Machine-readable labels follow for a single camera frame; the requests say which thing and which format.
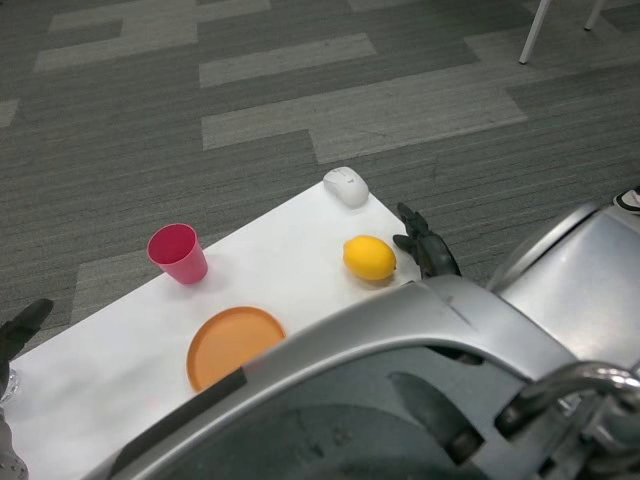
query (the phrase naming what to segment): yellow lemon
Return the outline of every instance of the yellow lemon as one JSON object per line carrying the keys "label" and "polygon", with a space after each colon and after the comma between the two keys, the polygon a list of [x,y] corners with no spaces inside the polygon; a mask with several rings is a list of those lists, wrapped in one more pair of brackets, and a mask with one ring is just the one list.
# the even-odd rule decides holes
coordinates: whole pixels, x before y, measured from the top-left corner
{"label": "yellow lemon", "polygon": [[365,280],[382,280],[396,269],[391,247],[376,237],[360,235],[344,244],[344,263],[351,273]]}

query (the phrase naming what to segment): white mouse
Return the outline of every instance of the white mouse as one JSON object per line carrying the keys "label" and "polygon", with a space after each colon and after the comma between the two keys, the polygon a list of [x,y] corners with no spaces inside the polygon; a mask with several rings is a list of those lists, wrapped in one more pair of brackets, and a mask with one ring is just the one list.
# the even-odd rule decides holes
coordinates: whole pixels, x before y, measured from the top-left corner
{"label": "white mouse", "polygon": [[361,207],[369,198],[369,187],[349,167],[334,168],[324,176],[323,182],[325,188],[348,207]]}

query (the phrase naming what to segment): white chair leg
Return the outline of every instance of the white chair leg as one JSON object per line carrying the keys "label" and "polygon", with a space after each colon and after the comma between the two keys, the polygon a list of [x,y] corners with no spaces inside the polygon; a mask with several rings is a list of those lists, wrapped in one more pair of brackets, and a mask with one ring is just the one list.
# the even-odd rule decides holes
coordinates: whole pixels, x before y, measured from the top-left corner
{"label": "white chair leg", "polygon": [[552,0],[540,0],[540,6],[538,7],[538,11],[536,12],[536,17],[533,19],[533,25],[531,25],[531,30],[529,31],[527,42],[524,44],[524,49],[522,50],[522,55],[520,56],[520,63],[523,65],[529,61],[529,58],[531,58],[533,47],[535,46],[536,40],[538,39],[538,34],[540,33],[540,29],[542,28],[542,23],[544,22],[544,17],[546,17],[547,15],[547,10],[549,10],[551,1]]}
{"label": "white chair leg", "polygon": [[589,20],[587,20],[587,24],[584,26],[585,30],[591,30],[593,28],[606,2],[607,0],[596,1],[596,4],[593,6],[593,10],[591,10],[591,15],[589,15]]}

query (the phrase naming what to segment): plate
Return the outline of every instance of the plate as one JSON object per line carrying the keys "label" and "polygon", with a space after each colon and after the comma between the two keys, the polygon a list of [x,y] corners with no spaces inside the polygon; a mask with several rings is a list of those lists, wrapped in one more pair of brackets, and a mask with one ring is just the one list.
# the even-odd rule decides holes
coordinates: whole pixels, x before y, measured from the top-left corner
{"label": "plate", "polygon": [[220,312],[193,337],[187,354],[189,382],[201,392],[284,338],[280,323],[264,310],[236,307]]}

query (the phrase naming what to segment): cup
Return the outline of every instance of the cup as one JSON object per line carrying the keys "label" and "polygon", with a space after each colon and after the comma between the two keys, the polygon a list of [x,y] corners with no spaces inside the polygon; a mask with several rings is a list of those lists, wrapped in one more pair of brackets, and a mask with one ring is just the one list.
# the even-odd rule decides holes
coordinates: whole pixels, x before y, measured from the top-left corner
{"label": "cup", "polygon": [[199,282],[207,274],[207,260],[196,231],[184,223],[158,230],[147,244],[153,263],[183,285]]}

